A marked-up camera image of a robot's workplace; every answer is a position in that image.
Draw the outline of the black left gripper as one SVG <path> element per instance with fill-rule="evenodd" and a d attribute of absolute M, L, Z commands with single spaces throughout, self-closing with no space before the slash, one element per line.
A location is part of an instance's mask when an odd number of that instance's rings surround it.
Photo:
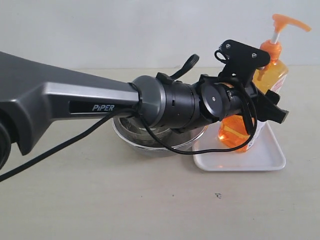
<path fill-rule="evenodd" d="M 254 120 L 282 124 L 288 110 L 277 106 L 280 95 L 270 89 L 261 91 L 251 82 L 244 87 L 236 77 L 202 74 L 197 82 L 197 113 L 200 120 L 212 124 L 231 116 L 241 116 L 245 125 Z"/>

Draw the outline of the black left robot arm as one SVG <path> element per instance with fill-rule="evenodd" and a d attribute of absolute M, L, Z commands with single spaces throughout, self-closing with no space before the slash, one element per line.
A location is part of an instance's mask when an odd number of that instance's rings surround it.
<path fill-rule="evenodd" d="M 175 133 L 189 132 L 231 116 L 241 116 L 250 137 L 258 122 L 283 123 L 288 111 L 278 107 L 279 95 L 260 91 L 252 80 L 269 55 L 239 65 L 227 56 L 218 76 L 202 74 L 196 83 L 180 81 L 198 62 L 191 55 L 172 75 L 141 75 L 122 82 L 56 67 L 5 52 L 0 54 L 0 164 L 4 166 L 17 144 L 29 154 L 39 139 L 59 120 L 97 119 L 85 132 L 59 144 L 27 163 L 1 175 L 6 180 L 85 138 L 113 118 L 127 118 L 144 126 Z"/>

